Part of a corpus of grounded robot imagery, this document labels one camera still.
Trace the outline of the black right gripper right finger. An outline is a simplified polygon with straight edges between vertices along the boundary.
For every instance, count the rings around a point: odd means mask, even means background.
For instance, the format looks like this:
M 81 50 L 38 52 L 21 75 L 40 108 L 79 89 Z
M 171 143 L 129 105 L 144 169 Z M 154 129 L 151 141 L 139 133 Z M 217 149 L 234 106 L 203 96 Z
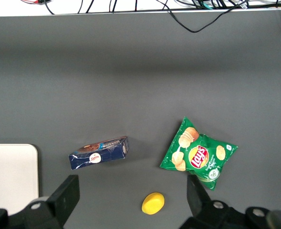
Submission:
M 182 229 L 244 229 L 244 214 L 220 200 L 212 200 L 196 175 L 187 178 L 187 201 L 192 216 Z

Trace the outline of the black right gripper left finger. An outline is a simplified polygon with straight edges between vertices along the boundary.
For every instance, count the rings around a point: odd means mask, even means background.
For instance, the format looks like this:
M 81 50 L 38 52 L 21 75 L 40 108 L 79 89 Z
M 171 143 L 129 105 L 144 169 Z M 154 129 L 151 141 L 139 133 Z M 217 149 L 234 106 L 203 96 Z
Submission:
M 79 176 L 69 175 L 46 200 L 34 200 L 10 216 L 9 228 L 62 229 L 79 199 Z

